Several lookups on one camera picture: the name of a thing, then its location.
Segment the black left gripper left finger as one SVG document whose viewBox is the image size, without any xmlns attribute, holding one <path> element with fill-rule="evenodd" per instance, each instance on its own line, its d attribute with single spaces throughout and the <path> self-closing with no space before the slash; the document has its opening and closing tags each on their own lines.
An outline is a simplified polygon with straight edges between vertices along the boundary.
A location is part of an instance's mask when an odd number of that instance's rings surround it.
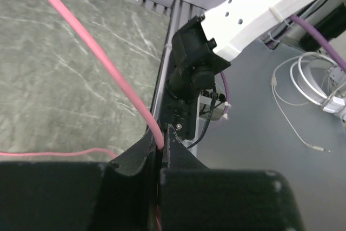
<svg viewBox="0 0 346 231">
<path fill-rule="evenodd" d="M 1 162 L 1 230 L 155 230 L 151 131 L 109 162 Z"/>
</svg>

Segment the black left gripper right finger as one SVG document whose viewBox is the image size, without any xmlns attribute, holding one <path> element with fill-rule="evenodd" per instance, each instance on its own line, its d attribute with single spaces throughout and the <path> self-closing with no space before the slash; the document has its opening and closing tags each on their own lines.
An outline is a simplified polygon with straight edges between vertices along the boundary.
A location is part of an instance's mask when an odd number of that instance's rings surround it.
<svg viewBox="0 0 346 231">
<path fill-rule="evenodd" d="M 286 178 L 272 170 L 210 169 L 165 131 L 159 178 L 163 230 L 304 230 Z"/>
</svg>

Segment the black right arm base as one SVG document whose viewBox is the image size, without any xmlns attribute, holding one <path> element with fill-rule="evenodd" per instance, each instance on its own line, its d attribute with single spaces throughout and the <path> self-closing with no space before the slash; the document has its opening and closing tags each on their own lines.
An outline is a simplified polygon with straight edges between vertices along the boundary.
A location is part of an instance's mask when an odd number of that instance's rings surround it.
<svg viewBox="0 0 346 231">
<path fill-rule="evenodd" d="M 173 125 L 181 140 L 192 140 L 195 138 L 197 120 L 197 101 L 177 100 L 164 91 L 162 98 L 159 121 L 163 129 L 168 124 Z"/>
</svg>

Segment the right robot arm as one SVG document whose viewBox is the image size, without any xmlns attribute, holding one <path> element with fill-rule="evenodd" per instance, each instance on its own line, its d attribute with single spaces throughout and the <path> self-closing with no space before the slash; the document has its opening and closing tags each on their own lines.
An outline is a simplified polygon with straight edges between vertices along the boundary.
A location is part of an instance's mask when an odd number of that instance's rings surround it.
<svg viewBox="0 0 346 231">
<path fill-rule="evenodd" d="M 196 99 L 253 40 L 312 1 L 226 0 L 195 16 L 172 38 L 177 66 L 167 81 L 168 93 L 178 100 Z"/>
</svg>

